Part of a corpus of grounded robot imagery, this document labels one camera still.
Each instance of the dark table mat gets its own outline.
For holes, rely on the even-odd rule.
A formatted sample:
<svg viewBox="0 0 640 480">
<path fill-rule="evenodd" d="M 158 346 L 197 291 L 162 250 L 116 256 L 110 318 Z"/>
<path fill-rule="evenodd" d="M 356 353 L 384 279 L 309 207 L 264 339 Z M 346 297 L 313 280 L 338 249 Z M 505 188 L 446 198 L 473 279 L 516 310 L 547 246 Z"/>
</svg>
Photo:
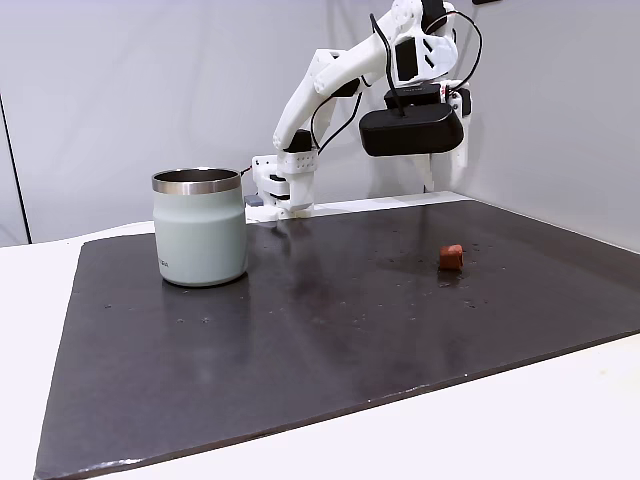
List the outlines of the dark table mat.
<svg viewBox="0 0 640 480">
<path fill-rule="evenodd" d="M 161 280 L 153 235 L 83 247 L 37 479 L 207 451 L 640 329 L 640 256 L 477 202 L 249 238 L 248 275 L 203 290 Z M 456 243 L 464 273 L 438 272 Z"/>
</svg>

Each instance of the stainless steel rim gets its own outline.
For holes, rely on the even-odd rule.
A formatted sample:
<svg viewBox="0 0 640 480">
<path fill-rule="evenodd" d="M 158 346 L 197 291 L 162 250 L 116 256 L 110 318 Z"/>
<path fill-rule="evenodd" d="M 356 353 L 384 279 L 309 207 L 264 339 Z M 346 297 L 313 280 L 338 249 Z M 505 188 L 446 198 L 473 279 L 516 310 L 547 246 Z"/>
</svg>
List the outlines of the stainless steel rim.
<svg viewBox="0 0 640 480">
<path fill-rule="evenodd" d="M 224 168 L 179 168 L 153 176 L 153 190 L 168 195 L 220 193 L 240 185 L 240 173 Z"/>
</svg>

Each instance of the white table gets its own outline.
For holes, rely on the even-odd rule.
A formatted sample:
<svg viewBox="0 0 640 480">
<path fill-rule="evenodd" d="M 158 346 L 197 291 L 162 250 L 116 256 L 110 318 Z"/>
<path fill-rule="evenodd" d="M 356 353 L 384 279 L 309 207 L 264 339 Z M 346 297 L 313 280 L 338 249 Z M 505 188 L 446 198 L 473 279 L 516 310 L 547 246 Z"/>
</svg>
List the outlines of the white table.
<svg viewBox="0 0 640 480">
<path fill-rule="evenodd" d="M 465 200 L 452 193 L 318 207 L 317 215 Z M 0 249 L 0 477 L 30 479 L 72 282 L 87 241 L 128 225 Z M 640 478 L 640 336 L 192 457 L 107 476 Z"/>
</svg>

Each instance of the sage green tumbler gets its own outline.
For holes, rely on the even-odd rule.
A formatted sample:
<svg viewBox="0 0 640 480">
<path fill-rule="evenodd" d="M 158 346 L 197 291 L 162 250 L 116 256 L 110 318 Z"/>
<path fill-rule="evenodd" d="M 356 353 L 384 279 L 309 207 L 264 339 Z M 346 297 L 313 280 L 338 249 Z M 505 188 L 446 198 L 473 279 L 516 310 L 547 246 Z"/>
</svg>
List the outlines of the sage green tumbler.
<svg viewBox="0 0 640 480">
<path fill-rule="evenodd" d="M 184 287 L 229 282 L 247 269 L 241 176 L 194 168 L 153 176 L 153 221 L 160 274 Z"/>
</svg>

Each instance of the small red block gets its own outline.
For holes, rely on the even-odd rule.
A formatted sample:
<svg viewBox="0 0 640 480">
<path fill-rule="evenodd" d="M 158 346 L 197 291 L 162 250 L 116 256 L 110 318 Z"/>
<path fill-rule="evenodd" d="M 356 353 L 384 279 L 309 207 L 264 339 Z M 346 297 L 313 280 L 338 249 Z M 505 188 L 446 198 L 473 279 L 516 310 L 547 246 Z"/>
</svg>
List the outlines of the small red block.
<svg viewBox="0 0 640 480">
<path fill-rule="evenodd" d="M 462 270 L 463 250 L 460 245 L 440 248 L 440 270 Z"/>
</svg>

